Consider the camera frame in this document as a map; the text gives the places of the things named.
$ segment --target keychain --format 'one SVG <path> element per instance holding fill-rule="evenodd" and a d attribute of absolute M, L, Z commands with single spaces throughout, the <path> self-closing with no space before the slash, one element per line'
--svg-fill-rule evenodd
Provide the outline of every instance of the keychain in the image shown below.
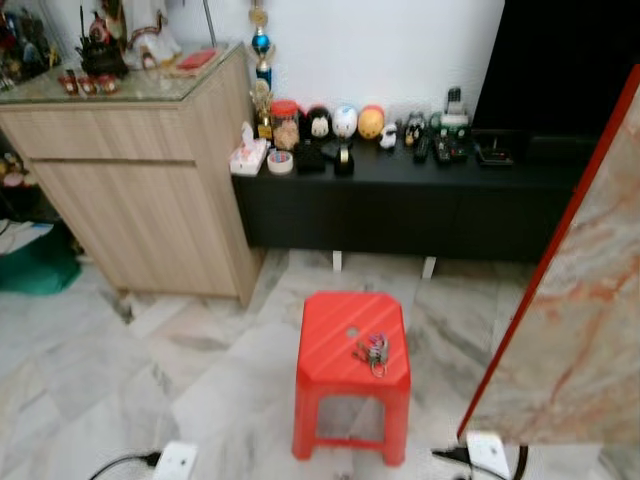
<path fill-rule="evenodd" d="M 374 377 L 382 378 L 387 374 L 387 360 L 389 360 L 389 340 L 384 333 L 369 336 L 370 345 L 358 342 L 358 350 L 353 356 L 369 364 Z"/>

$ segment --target console leg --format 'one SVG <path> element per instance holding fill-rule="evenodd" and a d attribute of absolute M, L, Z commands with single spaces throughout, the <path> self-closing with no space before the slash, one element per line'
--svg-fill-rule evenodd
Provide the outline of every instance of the console leg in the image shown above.
<path fill-rule="evenodd" d="M 342 271 L 342 250 L 333 251 L 333 271 L 334 272 Z"/>
<path fill-rule="evenodd" d="M 422 268 L 422 278 L 429 280 L 433 275 L 433 269 L 436 266 L 436 257 L 425 257 L 424 267 Z"/>

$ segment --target stool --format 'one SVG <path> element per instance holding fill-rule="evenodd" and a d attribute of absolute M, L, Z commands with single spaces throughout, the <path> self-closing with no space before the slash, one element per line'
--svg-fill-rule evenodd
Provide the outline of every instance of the stool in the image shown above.
<path fill-rule="evenodd" d="M 357 343 L 384 333 L 389 339 L 386 374 L 354 358 Z M 320 400 L 327 395 L 375 397 L 385 408 L 384 441 L 316 438 Z M 382 452 L 387 465 L 404 462 L 411 397 L 411 372 L 402 307 L 384 293 L 319 292 L 304 304 L 296 377 L 293 455 L 311 457 L 316 445 Z"/>

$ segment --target black tv console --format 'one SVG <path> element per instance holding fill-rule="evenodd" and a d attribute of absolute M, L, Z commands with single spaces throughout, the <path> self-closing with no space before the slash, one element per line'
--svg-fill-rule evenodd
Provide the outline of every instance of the black tv console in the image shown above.
<path fill-rule="evenodd" d="M 355 140 L 355 173 L 233 177 L 251 246 L 538 261 L 583 166 L 413 162 Z"/>

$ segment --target glass top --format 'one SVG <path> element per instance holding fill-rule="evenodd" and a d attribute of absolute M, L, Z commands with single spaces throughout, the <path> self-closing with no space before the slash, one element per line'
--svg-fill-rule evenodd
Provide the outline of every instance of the glass top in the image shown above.
<path fill-rule="evenodd" d="M 175 77 L 171 75 L 171 67 L 154 70 L 130 71 L 122 80 L 118 80 L 117 92 L 107 95 L 99 92 L 87 96 L 80 88 L 79 95 L 68 95 L 58 77 L 65 75 L 65 70 L 73 69 L 76 77 L 85 75 L 80 64 L 67 62 L 49 70 L 42 75 L 20 84 L 13 89 L 0 93 L 0 104 L 19 103 L 86 103 L 86 102 L 177 102 L 184 99 L 215 69 L 228 59 L 233 52 L 243 48 L 241 43 L 229 46 L 218 43 L 217 54 L 209 65 L 197 76 Z M 180 63 L 188 55 L 201 50 L 201 47 L 183 47 L 183 53 L 173 65 Z"/>

